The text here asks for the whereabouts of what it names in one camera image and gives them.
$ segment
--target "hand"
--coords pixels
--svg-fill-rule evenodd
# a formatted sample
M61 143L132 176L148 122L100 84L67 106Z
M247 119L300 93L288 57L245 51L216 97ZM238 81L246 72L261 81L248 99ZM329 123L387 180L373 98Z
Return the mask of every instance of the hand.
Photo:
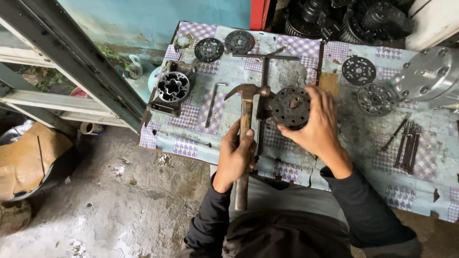
M345 178L352 173L352 162L338 140L335 99L331 92L325 92L317 86L306 86L304 89L311 97L308 124L298 131L292 131L282 124L278 128L283 136L319 156L336 178Z
M252 129L248 130L238 147L239 135L237 133L240 127L241 120L238 119L220 144L217 173L212 183L215 191L219 193L228 191L233 182L242 176L247 166L252 169L255 167L253 154L257 144L253 140L254 132Z

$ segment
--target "blue wall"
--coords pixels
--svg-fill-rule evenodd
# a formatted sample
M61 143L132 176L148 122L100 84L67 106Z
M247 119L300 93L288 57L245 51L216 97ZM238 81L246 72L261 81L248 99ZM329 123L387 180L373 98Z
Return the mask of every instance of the blue wall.
M250 0L59 0L99 42L166 50L180 20L249 29Z

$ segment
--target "checkered tablecloth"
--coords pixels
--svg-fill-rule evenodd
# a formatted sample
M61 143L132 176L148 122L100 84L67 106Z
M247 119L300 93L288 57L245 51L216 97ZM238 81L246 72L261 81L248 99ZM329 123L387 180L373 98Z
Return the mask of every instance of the checkered tablecloth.
M194 64L199 71L196 84L187 101L182 103L178 118L152 112L151 119L141 129L140 146L163 152L191 157L208 163L218 163L220 141L231 125L241 115L241 98L235 95L223 101L226 94L242 83L260 85L261 60L232 57L227 51L212 63L196 60L194 47L204 38L212 37L224 42L224 38L236 29L180 22L176 38L183 35L192 38L192 44L174 51L169 46L163 61L181 60ZM268 85L273 92L295 85L303 87L316 81L319 63L319 40L294 36L250 31L255 45L250 53L268 54L285 47L279 55L298 56L300 61L270 60ZM432 111L426 103L400 104L396 110L381 118L363 115L356 105L357 86L341 76L342 63L350 57L361 56L376 67L376 81L390 79L402 65L416 53L387 47L352 45L328 42L324 46L322 73L335 73L339 90L338 104L339 139L347 148L356 166L361 168L387 204L391 207L429 216L431 211L439 218L454 222L459 216L459 139L456 114L448 110ZM219 86L214 99L210 126L205 128L209 115L213 87ZM254 113L258 98L254 99ZM419 150L413 175L394 168L400 143L397 137L386 152L381 146L389 139L407 112L422 128ZM257 139L258 123L253 118L252 128ZM258 175L281 178L284 181L330 191L327 182L320 177L324 167L320 159L305 151L295 142L283 137L274 128L265 128L263 155L255 170ZM437 189L440 198L434 202Z

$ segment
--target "person's left hand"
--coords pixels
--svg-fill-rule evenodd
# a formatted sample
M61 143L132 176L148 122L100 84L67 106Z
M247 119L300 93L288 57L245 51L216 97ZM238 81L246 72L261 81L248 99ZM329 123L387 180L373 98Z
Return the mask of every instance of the person's left hand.
M233 182L238 180L244 173L247 166L255 167L256 142L253 140L254 131L247 131L247 134L239 142L239 128L241 120L231 126L228 133L223 137L220 144L220 156L218 157L218 168L213 178L212 186L215 191L224 193L230 189Z

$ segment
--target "wet concrete floor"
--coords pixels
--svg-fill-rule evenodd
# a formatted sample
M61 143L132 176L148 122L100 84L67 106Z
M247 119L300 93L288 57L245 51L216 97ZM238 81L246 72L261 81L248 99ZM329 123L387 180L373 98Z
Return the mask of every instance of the wet concrete floor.
M173 257L207 190L209 166L135 147L129 129L85 136L71 182L33 198L28 228L0 238L0 257ZM459 224L394 210L423 257L459 257ZM353 249L355 257L364 257Z

